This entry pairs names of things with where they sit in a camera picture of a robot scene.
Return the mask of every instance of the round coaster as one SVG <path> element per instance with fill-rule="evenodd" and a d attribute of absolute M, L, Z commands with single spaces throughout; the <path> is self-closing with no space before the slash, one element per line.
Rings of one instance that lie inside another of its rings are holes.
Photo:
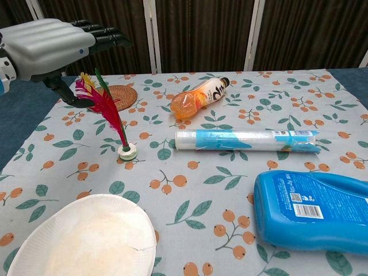
<path fill-rule="evenodd" d="M 109 90 L 113 100 L 119 99 L 120 101 L 115 102 L 118 111 L 124 110 L 137 100 L 137 91 L 126 85 L 111 85 Z"/>

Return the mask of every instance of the curtain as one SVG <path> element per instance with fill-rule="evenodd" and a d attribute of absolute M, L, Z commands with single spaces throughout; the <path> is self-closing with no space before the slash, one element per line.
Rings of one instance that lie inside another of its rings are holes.
<path fill-rule="evenodd" d="M 151 72 L 142 0 L 39 0 L 46 18 L 69 22 L 86 19 L 103 27 L 114 27 L 133 42 L 130 48 L 111 47 L 85 57 L 67 69 L 68 75 L 81 71 L 94 75 L 97 67 L 104 75 Z"/>
<path fill-rule="evenodd" d="M 242 71 L 254 0 L 156 0 L 162 72 Z"/>
<path fill-rule="evenodd" d="M 367 50 L 367 0 L 267 0 L 253 70 L 357 67 Z"/>
<path fill-rule="evenodd" d="M 0 1 L 0 29 L 32 20 L 32 15 L 24 0 Z"/>

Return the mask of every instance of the paper plate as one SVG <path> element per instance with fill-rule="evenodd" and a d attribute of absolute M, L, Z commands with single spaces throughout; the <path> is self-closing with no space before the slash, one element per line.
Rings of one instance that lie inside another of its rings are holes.
<path fill-rule="evenodd" d="M 156 238 L 147 214 L 117 195 L 76 200 L 24 241 L 8 276 L 149 276 Z"/>

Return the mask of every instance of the blue detergent bottle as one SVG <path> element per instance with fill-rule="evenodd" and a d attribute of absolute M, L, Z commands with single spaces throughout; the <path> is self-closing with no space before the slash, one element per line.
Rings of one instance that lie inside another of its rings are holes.
<path fill-rule="evenodd" d="M 268 171 L 257 176 L 259 237 L 294 250 L 368 255 L 368 183 L 320 172 Z"/>

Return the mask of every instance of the floral tablecloth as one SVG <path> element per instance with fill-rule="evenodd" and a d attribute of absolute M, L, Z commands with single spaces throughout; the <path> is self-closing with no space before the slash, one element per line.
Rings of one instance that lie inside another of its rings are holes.
<path fill-rule="evenodd" d="M 191 120 L 175 120 L 172 97 L 213 76 L 231 81 L 225 96 Z M 147 212 L 158 241 L 154 276 L 368 274 L 363 256 L 291 251 L 257 238 L 252 191 L 259 173 L 328 171 L 368 180 L 368 111 L 326 70 L 105 80 L 138 92 L 120 112 L 137 158 L 117 159 L 121 142 L 101 115 L 59 101 L 0 173 L 0 275 L 37 226 L 96 193 Z M 318 130 L 321 152 L 178 152 L 177 129 Z"/>

